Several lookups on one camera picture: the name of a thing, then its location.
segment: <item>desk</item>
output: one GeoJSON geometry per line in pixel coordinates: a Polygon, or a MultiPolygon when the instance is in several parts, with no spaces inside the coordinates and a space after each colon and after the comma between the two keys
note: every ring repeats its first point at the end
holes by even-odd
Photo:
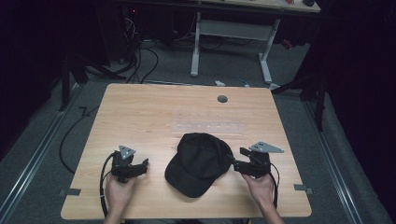
{"type": "Polygon", "coordinates": [[[245,180],[233,167],[197,199],[187,198],[166,182],[165,168],[182,135],[190,132],[211,133],[224,140],[240,161],[248,158],[239,154],[239,148],[259,141],[284,149],[270,154],[280,172],[278,211],[282,217],[311,214],[305,192],[294,189],[303,183],[268,89],[110,84],[70,186],[81,192],[66,197],[62,217],[104,217],[100,173],[119,145],[137,151],[134,164],[149,159],[148,172],[138,177],[126,218],[261,217],[245,180]],[[228,102],[220,103],[219,95],[228,102]]]}

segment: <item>metal bar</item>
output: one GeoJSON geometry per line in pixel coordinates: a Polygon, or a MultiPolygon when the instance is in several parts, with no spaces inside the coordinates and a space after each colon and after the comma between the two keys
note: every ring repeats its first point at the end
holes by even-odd
{"type": "Polygon", "coordinates": [[[303,102],[305,112],[310,117],[312,127],[315,129],[317,138],[321,144],[321,152],[324,157],[327,168],[329,169],[330,176],[332,177],[332,182],[334,183],[335,189],[340,197],[341,204],[344,206],[346,215],[350,223],[362,223],[361,216],[359,214],[358,208],[356,207],[352,195],[350,194],[347,183],[341,175],[338,169],[337,163],[332,155],[329,145],[327,144],[326,138],[318,129],[315,122],[315,112],[312,105],[309,102],[303,102]]]}
{"type": "Polygon", "coordinates": [[[55,120],[47,129],[46,134],[44,135],[37,149],[35,150],[35,154],[32,156],[29,163],[26,165],[25,169],[18,178],[16,184],[12,188],[11,192],[8,194],[6,200],[3,202],[0,208],[0,223],[8,223],[8,220],[11,218],[11,215],[17,207],[19,201],[21,200],[21,197],[28,188],[38,168],[40,167],[41,162],[46,157],[47,152],[50,149],[50,144],[52,142],[53,136],[57,133],[66,113],[70,109],[77,96],[81,93],[82,89],[83,86],[75,84],[72,89],[73,96],[71,98],[70,104],[67,105],[64,111],[60,111],[58,113],[55,120]]]}

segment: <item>wrist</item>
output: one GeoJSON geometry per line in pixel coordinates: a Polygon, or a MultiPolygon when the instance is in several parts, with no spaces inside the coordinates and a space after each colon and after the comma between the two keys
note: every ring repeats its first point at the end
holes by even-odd
{"type": "Polygon", "coordinates": [[[122,220],[122,214],[122,209],[110,208],[105,218],[105,224],[120,224],[122,220]]]}

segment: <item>metal bracket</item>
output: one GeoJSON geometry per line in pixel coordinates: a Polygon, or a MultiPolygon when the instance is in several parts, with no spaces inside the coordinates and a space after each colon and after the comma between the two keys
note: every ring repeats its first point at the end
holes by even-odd
{"type": "Polygon", "coordinates": [[[253,151],[258,151],[258,152],[276,152],[276,153],[283,153],[285,150],[271,146],[269,144],[266,144],[264,142],[258,142],[254,144],[253,146],[249,147],[250,150],[253,151]]]}
{"type": "Polygon", "coordinates": [[[123,160],[132,157],[136,153],[136,150],[125,146],[119,146],[119,149],[123,160]]]}

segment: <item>metal stand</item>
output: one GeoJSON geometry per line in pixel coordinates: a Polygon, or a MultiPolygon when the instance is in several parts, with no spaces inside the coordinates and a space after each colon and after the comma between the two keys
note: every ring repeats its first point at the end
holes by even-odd
{"type": "Polygon", "coordinates": [[[268,69],[267,57],[273,44],[277,27],[280,19],[276,19],[272,26],[253,25],[228,21],[210,21],[202,20],[201,12],[197,12],[197,21],[195,28],[195,46],[192,54],[191,76],[198,76],[199,68],[199,41],[201,35],[226,36],[242,39],[254,39],[266,41],[263,53],[259,54],[260,64],[262,66],[262,75],[267,84],[272,83],[271,74],[268,69]]]}

